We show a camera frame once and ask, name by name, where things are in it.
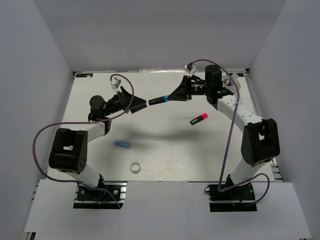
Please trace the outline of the black highlighter blue cap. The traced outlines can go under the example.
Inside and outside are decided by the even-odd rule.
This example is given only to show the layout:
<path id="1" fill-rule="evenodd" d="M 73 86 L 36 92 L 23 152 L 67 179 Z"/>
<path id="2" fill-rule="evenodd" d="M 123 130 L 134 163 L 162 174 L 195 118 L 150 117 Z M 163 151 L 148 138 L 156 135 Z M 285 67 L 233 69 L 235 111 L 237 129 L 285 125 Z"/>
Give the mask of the black highlighter blue cap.
<path id="1" fill-rule="evenodd" d="M 162 103 L 165 103 L 168 101 L 168 96 L 165 95 L 165 96 L 160 96 L 160 97 L 157 97 L 157 98 L 153 98 L 153 99 L 150 99 L 148 101 L 148 104 L 150 106 L 153 106 L 153 105 L 158 105 L 158 104 L 162 104 Z"/>

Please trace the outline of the black highlighter pink cap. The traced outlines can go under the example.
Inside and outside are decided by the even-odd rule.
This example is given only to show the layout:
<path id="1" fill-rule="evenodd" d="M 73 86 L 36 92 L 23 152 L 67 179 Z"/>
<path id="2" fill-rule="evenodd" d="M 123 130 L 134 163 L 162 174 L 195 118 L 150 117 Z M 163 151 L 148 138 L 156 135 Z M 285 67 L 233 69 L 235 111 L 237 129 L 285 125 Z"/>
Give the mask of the black highlighter pink cap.
<path id="1" fill-rule="evenodd" d="M 196 118 L 192 119 L 190 121 L 190 124 L 193 126 L 193 125 L 195 125 L 195 124 L 197 124 L 197 123 L 199 123 L 199 122 L 201 122 L 201 121 L 203 121 L 203 120 L 205 120 L 207 118 L 208 118 L 208 114 L 207 113 L 203 113 L 203 114 L 197 116 Z"/>

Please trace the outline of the blue correction tape dispenser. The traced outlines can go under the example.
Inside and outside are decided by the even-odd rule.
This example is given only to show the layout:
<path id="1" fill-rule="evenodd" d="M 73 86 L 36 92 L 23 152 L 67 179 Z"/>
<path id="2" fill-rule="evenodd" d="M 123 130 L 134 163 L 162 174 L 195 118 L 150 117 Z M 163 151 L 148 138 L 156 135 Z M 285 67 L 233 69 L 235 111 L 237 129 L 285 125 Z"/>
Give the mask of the blue correction tape dispenser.
<path id="1" fill-rule="evenodd" d="M 131 143 L 127 141 L 115 141 L 113 143 L 115 146 L 122 147 L 122 148 L 130 148 Z"/>

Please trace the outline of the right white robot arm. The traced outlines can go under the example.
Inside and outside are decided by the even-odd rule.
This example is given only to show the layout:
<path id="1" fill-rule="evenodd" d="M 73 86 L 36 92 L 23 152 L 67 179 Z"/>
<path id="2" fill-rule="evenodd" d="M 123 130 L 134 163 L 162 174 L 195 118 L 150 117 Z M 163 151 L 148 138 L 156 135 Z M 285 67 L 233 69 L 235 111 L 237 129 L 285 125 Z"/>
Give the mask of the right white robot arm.
<path id="1" fill-rule="evenodd" d="M 187 75 L 168 96 L 168 101 L 189 101 L 193 96 L 204 95 L 207 102 L 231 120 L 231 127 L 242 132 L 241 160 L 228 175 L 225 186 L 219 191 L 236 200 L 244 193 L 244 185 L 257 177 L 258 170 L 280 154 L 278 127 L 272 118 L 264 119 L 251 112 L 241 102 L 236 73 L 228 74 L 220 66 L 212 64 L 205 68 L 204 79 L 195 75 L 192 63 L 184 67 Z"/>

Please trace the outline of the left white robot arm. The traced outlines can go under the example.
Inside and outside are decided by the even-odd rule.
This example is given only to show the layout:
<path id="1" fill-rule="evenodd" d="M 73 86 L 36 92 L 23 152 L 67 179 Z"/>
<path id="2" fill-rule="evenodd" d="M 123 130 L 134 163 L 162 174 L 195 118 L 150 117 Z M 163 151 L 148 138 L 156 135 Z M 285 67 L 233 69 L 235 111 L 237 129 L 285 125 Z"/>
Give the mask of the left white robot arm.
<path id="1" fill-rule="evenodd" d="M 88 120 L 93 123 L 80 126 L 77 130 L 59 128 L 56 131 L 49 155 L 49 167 L 73 177 L 81 184 L 89 186 L 88 193 L 99 200 L 105 196 L 106 187 L 102 176 L 88 164 L 88 143 L 109 133 L 111 120 L 109 115 L 119 111 L 132 114 L 147 107 L 147 101 L 128 93 L 122 86 L 108 101 L 95 95 L 89 100 Z"/>

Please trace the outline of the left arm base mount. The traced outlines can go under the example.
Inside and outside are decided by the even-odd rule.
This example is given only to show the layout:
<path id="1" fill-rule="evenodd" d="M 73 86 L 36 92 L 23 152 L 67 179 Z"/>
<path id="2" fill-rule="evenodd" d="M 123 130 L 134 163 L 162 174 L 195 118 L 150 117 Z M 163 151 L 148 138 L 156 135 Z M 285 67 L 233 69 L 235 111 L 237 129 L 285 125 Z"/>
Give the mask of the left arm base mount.
<path id="1" fill-rule="evenodd" d="M 94 209 L 94 210 L 119 210 L 126 198 L 126 182 L 104 182 L 104 187 L 118 202 L 113 200 L 110 194 L 105 191 L 93 190 L 84 186 L 78 186 L 74 198 L 74 209 Z"/>

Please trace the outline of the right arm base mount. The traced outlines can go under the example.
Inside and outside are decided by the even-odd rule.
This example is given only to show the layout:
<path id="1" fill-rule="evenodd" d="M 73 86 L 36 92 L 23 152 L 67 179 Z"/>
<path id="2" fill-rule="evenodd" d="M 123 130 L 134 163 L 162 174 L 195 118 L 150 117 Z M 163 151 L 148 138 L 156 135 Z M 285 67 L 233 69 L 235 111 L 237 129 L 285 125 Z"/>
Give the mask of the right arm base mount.
<path id="1" fill-rule="evenodd" d="M 208 194 L 209 208 L 212 213 L 256 212 L 256 197 L 251 183 L 230 189 L 218 191 L 218 184 L 209 184 L 204 188 Z"/>

